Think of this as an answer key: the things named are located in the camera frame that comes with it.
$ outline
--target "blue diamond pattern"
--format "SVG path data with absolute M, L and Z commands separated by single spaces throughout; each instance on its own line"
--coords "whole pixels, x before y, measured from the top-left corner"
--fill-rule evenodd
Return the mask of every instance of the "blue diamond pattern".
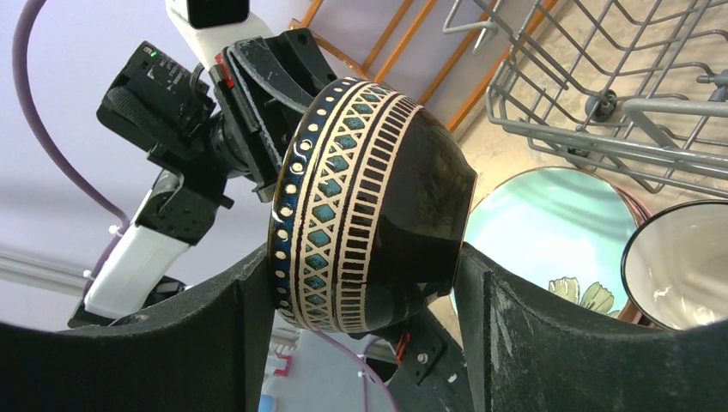
M 360 118 L 345 118 L 343 123 L 351 130 L 364 129 L 364 122 L 362 122 Z
M 313 215 L 316 216 L 316 219 L 318 219 L 321 223 L 326 223 L 336 217 L 334 210 L 328 204 L 321 204 L 313 208 Z
M 379 101 L 379 97 L 377 97 L 377 96 L 375 96 L 373 94 L 369 94 L 369 93 L 362 93 L 361 94 L 361 97 L 363 97 L 364 100 L 366 100 L 366 101 L 372 101 L 372 102 L 375 102 L 375 103 Z
M 356 147 L 356 140 L 351 135 L 338 136 L 334 139 L 340 148 L 346 150 L 348 148 Z
M 343 172 L 349 168 L 349 163 L 342 156 L 332 156 L 326 159 L 326 166 L 334 172 Z
M 372 107 L 370 105 L 364 105 L 362 103 L 354 103 L 354 105 L 351 105 L 354 110 L 359 112 L 360 114 L 372 114 L 374 113 L 374 110 L 372 110 Z
M 316 253 L 315 255 L 306 257 L 306 264 L 311 266 L 312 269 L 320 270 L 320 269 L 323 269 L 329 263 L 326 262 L 326 259 L 324 259 L 323 256 Z
M 341 193 L 341 186 L 334 179 L 328 179 L 318 183 L 318 189 L 327 197 L 336 196 Z
M 324 280 L 318 276 L 307 277 L 306 280 L 303 282 L 306 284 L 306 286 L 313 290 L 319 290 L 326 286 L 326 282 L 324 282 Z
M 329 242 L 331 242 L 331 238 L 329 237 L 329 235 L 321 229 L 309 233 L 308 239 L 317 247 L 328 245 Z
M 314 305 L 323 305 L 326 303 L 326 300 L 317 294 L 312 294 L 311 296 L 306 297 L 306 302 L 313 303 Z

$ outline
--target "gray wire rack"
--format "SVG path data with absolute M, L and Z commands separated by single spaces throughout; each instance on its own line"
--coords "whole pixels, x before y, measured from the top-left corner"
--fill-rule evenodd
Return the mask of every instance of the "gray wire rack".
M 672 185 L 728 197 L 705 179 L 728 180 L 728 136 L 705 137 L 728 130 L 728 60 L 718 58 L 728 32 L 704 27 L 728 0 L 561 0 L 566 20 L 538 0 L 516 30 L 473 1 L 511 46 L 486 93 L 491 123 L 651 193 Z M 539 14 L 551 27 L 540 43 L 525 30 Z

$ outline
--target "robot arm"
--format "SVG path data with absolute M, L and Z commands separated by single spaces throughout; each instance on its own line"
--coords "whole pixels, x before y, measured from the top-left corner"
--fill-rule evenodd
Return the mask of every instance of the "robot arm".
M 229 179 L 269 202 L 303 112 L 336 79 L 306 29 L 272 32 L 240 0 L 166 0 L 167 13 L 209 72 L 209 86 L 143 42 L 96 115 L 163 170 L 69 325 L 110 323 L 182 290 L 164 275 L 212 227 Z
M 273 37 L 247 1 L 165 0 L 167 15 L 206 70 L 222 49 L 243 39 Z

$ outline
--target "bowl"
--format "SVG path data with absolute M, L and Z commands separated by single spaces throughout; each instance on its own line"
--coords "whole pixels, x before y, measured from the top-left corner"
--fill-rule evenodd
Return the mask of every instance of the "bowl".
M 544 167 L 510 178 L 483 199 L 464 239 L 511 273 L 616 318 L 628 302 L 620 262 L 639 210 L 595 175 Z
M 282 162 L 269 230 L 279 313 L 368 332 L 450 293 L 476 173 L 412 99 L 344 78 L 308 107 Z
M 728 202 L 683 203 L 632 235 L 622 257 L 629 298 L 650 321 L 685 330 L 728 318 Z

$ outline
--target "plate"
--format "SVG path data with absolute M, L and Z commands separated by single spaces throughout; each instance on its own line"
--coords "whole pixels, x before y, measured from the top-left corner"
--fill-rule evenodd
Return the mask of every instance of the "plate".
M 589 173 L 534 169 L 477 205 L 464 240 L 513 274 L 616 318 L 628 302 L 622 252 L 641 218 L 632 206 Z M 454 294 L 451 300 L 455 307 Z

